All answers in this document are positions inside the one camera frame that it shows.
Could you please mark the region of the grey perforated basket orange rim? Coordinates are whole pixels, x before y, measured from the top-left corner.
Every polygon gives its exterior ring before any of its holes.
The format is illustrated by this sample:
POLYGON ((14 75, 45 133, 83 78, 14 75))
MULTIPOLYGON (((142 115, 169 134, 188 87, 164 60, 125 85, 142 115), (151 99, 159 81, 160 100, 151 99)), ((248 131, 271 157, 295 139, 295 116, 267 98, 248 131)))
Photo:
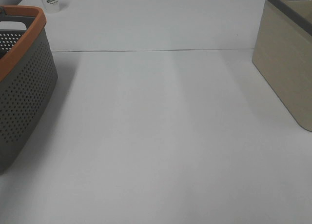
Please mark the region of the grey perforated basket orange rim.
POLYGON ((26 27, 0 31, 0 172, 3 174, 41 119, 58 73, 41 8, 2 5, 0 21, 21 22, 26 27))

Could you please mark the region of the beige storage box grey rim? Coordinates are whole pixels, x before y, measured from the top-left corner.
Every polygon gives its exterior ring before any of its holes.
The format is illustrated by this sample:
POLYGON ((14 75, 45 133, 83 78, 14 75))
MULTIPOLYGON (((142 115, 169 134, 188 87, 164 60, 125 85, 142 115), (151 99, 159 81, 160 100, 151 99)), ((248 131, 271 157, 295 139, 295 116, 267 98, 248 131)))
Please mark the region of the beige storage box grey rim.
POLYGON ((299 126, 312 129, 312 0, 265 0, 253 64, 299 126))

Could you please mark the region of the white paper coffee cup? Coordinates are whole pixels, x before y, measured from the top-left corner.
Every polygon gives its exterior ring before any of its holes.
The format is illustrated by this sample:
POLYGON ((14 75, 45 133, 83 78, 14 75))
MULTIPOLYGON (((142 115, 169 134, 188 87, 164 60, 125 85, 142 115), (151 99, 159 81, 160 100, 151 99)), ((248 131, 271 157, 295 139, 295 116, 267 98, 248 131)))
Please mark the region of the white paper coffee cup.
POLYGON ((57 13, 60 10, 59 0, 41 0, 47 13, 57 13))

